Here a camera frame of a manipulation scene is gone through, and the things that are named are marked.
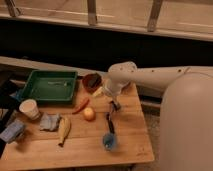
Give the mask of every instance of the green tray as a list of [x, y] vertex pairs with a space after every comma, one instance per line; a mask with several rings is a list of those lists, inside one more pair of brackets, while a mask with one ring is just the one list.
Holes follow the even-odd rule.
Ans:
[[72, 101], [76, 71], [32, 71], [23, 89], [21, 100], [34, 99], [38, 103], [68, 103]]

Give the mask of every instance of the wooden table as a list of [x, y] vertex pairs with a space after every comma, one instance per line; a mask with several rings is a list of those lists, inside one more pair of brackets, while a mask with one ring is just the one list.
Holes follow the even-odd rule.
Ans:
[[118, 147], [111, 152], [106, 151], [102, 144], [102, 137], [108, 132], [105, 113], [109, 111], [111, 99], [106, 96], [93, 98], [80, 83], [75, 104], [78, 105], [84, 97], [90, 97], [88, 106], [96, 112], [95, 121], [84, 120], [82, 113], [72, 115], [72, 105], [39, 106], [42, 112], [60, 113], [71, 118], [72, 128], [63, 148], [58, 146], [57, 132], [39, 131], [39, 121], [32, 122], [18, 114], [18, 118], [27, 125], [25, 138], [6, 145], [0, 159], [0, 170], [132, 164], [154, 160], [134, 84], [118, 97], [122, 108], [113, 117]]

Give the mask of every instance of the paper cup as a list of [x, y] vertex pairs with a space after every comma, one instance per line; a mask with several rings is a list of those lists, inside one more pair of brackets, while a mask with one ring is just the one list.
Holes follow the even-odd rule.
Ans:
[[19, 106], [19, 110], [32, 120], [35, 120], [40, 116], [37, 103], [33, 99], [23, 101]]

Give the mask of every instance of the cloth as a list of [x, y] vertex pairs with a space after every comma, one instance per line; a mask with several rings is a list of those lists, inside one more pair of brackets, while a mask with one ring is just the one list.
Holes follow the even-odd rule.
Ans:
[[0, 134], [0, 138], [6, 143], [11, 143], [25, 130], [25, 127], [23, 122], [16, 119]]
[[40, 130], [55, 131], [58, 129], [59, 121], [61, 117], [59, 114], [49, 115], [43, 114], [40, 121]]

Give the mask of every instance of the gray towel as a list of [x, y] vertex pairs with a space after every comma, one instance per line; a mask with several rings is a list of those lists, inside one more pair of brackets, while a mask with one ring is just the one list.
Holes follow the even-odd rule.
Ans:
[[58, 129], [59, 121], [60, 121], [60, 115], [49, 115], [49, 114], [43, 114], [40, 122], [40, 130], [45, 131], [55, 131]]

